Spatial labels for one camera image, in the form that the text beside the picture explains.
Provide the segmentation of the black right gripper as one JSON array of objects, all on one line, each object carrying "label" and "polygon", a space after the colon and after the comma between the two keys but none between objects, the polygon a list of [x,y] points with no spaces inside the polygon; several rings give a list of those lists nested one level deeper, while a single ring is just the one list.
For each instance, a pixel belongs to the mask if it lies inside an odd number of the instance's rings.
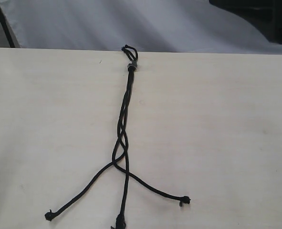
[{"label": "black right gripper", "polygon": [[209,3],[242,17],[268,41],[282,44],[282,0],[210,0]]}]

